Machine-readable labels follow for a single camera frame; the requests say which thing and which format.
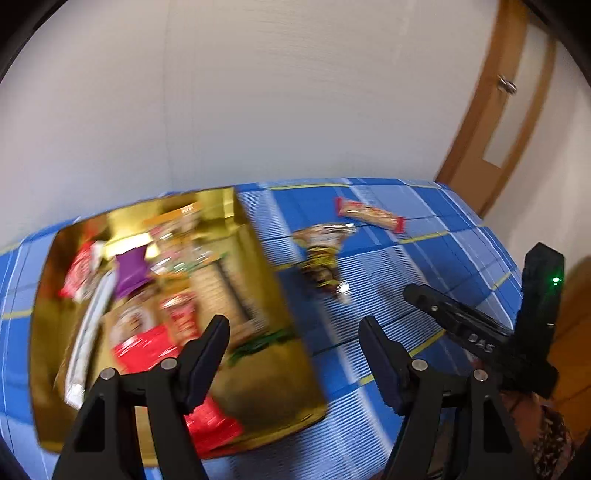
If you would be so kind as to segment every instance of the purple candy wrapper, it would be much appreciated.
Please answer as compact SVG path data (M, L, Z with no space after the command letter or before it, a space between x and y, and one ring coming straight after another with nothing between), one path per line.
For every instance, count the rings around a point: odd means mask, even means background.
M148 245L127 250L127 252L116 255L117 263L117 287L115 289L115 300L126 297L136 288L150 282L150 266L145 260Z

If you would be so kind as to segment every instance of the wooden door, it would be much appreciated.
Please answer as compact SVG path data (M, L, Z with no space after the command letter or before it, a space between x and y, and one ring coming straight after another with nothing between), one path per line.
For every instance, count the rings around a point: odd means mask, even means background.
M492 206L517 166L545 99L556 45L543 32L540 48L539 32L543 31L530 22L521 1L499 2L480 81L437 176L437 181L447 183L481 216ZM540 52L541 61L532 59L531 56L539 57ZM531 69L539 70L534 72L535 77ZM517 85L515 99L509 100L509 93L499 88L499 77L515 80L518 73L526 88L520 91ZM507 108L508 102L514 108Z

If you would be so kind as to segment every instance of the door handle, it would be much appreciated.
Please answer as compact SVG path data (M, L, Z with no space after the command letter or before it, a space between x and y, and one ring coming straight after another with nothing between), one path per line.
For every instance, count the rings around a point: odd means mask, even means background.
M496 84L496 87L501 91L505 92L508 95L515 95L517 93L517 87L515 83L507 80L503 75L499 75L499 81Z

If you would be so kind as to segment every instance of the white wall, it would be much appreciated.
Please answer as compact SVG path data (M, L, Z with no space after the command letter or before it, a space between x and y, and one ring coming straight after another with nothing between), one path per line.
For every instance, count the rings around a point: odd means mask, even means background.
M495 0L69 0L0 84L0 245L168 190L432 179L496 9Z
M520 267L537 242L567 269L591 254L591 87L562 45L530 143L485 223Z

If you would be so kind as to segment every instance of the patterned fabric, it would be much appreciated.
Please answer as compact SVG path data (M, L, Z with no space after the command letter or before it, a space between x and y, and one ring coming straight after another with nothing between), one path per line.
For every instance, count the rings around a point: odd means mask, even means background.
M573 458L574 444L562 415L548 407L542 409L540 438L532 452L535 473L540 480L556 480Z
M365 480L383 469L402 419L382 401L357 339L359 320L373 314L411 355L447 372L466 372L461 349L431 319L402 299L408 283L434 288L511 326L521 303L521 274L495 235L446 186L432 181L331 178L250 183L236 191L277 269L294 327L309 350L329 402L325 420L272 445L204 463L212 480L290 478ZM394 235L355 222L339 268L352 289L342 305L310 295L293 265L303 251L291 233L342 221L335 197L358 200L407 218ZM0 252L0 432L33 480L51 478L57 455L35 435L28 390L28 335L41 271L58 230L68 220ZM148 480L161 478L146 469Z

